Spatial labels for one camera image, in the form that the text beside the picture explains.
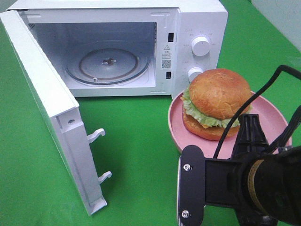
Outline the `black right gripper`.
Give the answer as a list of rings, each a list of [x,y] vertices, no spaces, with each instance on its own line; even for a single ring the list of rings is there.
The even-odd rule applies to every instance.
[[[255,174],[269,144],[259,115],[244,113],[238,120],[240,128],[230,158],[234,169],[227,178],[227,185],[235,197],[237,210],[262,210],[259,193],[255,190]]]

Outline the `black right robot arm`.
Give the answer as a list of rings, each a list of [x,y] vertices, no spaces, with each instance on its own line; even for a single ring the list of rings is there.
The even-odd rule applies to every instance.
[[[241,226],[301,224],[301,148],[286,142],[301,123],[295,112],[285,130],[266,142],[258,115],[239,117],[240,129],[231,158],[242,160],[238,194],[245,202],[235,210]]]

